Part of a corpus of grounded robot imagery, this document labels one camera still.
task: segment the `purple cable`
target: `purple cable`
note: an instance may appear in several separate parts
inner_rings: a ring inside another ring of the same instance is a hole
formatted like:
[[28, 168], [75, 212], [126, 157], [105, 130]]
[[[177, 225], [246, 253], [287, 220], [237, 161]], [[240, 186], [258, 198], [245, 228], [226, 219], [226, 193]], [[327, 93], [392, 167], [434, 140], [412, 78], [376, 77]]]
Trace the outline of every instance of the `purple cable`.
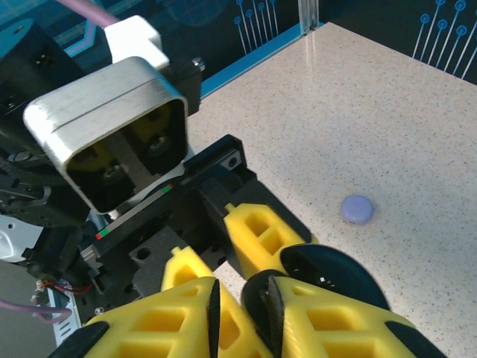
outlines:
[[[68, 310], [67, 308], [36, 307], [36, 306], [27, 306], [24, 304], [12, 304], [11, 302], [2, 300], [1, 298], [0, 298], [0, 308], [17, 311], [17, 312], [36, 313], [38, 314], [38, 317], [42, 321], [44, 321], [45, 323], [51, 323], [51, 324], [64, 321], [72, 314], [72, 311]], [[42, 315], [47, 313], [61, 313], [61, 316], [48, 319]]]
[[102, 7], [89, 0], [56, 0], [60, 4], [65, 5], [68, 9], [73, 10], [78, 15], [86, 17], [89, 21], [97, 26], [105, 28], [109, 25], [116, 24], [119, 19], [108, 13]]

